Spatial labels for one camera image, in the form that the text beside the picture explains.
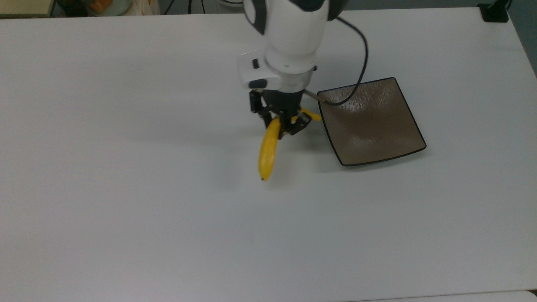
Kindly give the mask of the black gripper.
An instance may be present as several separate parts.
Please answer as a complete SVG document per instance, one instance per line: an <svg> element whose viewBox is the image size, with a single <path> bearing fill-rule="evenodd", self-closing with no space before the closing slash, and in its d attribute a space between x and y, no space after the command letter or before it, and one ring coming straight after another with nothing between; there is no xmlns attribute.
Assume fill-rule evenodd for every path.
<svg viewBox="0 0 537 302"><path fill-rule="evenodd" d="M280 114L280 137L305 129L313 116L301 109L304 90L287 93L278 90L250 90L250 111L259 115L267 129L275 114Z"/></svg>

